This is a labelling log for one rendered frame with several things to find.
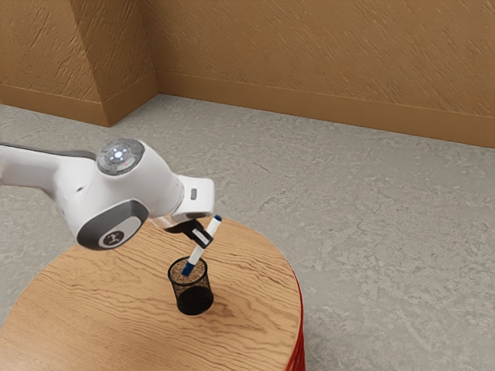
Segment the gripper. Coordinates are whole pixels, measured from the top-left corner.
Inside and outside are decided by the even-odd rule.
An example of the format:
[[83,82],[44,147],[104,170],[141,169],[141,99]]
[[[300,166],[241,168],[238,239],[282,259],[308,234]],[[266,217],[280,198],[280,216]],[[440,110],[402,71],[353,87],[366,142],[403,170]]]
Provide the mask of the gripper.
[[207,248],[213,242],[213,237],[203,229],[201,222],[196,219],[165,228],[165,231],[168,233],[184,233],[200,248]]

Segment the white blue marker pen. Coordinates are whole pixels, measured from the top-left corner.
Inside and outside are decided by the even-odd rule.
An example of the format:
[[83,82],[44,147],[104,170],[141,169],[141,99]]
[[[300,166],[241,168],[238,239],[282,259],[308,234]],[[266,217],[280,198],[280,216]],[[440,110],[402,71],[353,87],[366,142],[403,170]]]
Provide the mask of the white blue marker pen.
[[187,258],[187,261],[182,269],[181,275],[189,277],[194,267],[199,262],[206,248],[213,242],[213,235],[218,230],[222,222],[220,215],[215,215],[207,228],[202,227],[198,220],[190,220],[186,222],[183,228],[183,233],[196,243],[193,252]]

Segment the black mesh pen holder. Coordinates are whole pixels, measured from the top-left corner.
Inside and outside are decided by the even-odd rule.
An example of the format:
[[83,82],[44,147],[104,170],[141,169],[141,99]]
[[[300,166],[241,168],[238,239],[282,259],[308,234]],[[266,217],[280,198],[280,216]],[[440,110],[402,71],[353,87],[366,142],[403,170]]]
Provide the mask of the black mesh pen holder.
[[188,265],[188,257],[175,260],[168,269],[167,276],[176,298],[176,306],[184,315],[201,315],[213,304],[207,263],[200,258],[189,275],[183,275]]

